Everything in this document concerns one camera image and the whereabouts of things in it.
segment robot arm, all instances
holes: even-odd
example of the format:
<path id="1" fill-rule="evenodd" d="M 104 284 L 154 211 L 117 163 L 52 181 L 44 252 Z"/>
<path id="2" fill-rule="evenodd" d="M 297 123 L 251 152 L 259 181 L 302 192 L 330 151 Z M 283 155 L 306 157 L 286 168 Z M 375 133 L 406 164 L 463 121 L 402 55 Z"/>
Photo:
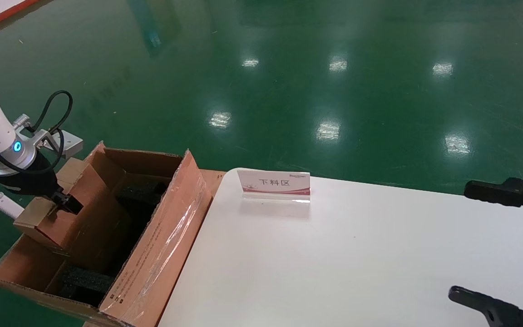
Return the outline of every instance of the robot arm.
<path id="1" fill-rule="evenodd" d="M 62 93 L 70 100 L 62 120 L 49 130 L 37 130 L 52 99 Z M 56 203 L 59 209 L 78 213 L 82 208 L 81 203 L 63 193 L 64 189 L 58 185 L 54 173 L 54 167 L 61 157 L 71 157 L 83 147 L 82 139 L 59 129 L 59 125 L 70 113 L 71 104 L 71 95 L 66 91 L 54 93 L 35 126 L 31 126 L 29 117 L 25 114 L 11 124 L 0 107 L 0 184 L 12 193 L 46 197 Z M 23 135 L 23 130 L 31 132 L 32 136 Z M 40 153 L 42 147 L 56 153 L 54 163 L 50 163 Z"/>

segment small cardboard box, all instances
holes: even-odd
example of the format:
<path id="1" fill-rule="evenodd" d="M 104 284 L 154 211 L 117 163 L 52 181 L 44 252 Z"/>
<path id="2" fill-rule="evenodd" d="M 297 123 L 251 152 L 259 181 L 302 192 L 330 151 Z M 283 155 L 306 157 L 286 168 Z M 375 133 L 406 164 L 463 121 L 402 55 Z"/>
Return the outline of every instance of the small cardboard box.
<path id="1" fill-rule="evenodd" d="M 170 180 L 100 305 L 56 296 L 58 275 L 70 258 L 25 235 L 0 259 L 0 287 L 98 326 L 154 327 L 209 208 L 211 192 L 189 151 L 181 158 L 100 143 L 85 162 L 112 194 L 139 180 Z"/>
<path id="2" fill-rule="evenodd" d="M 35 198 L 13 225 L 73 263 L 100 271 L 122 240 L 130 217 L 88 162 L 70 158 L 57 177 L 64 191 L 82 203 L 82 210 L 77 215 L 59 211 L 52 201 Z"/>

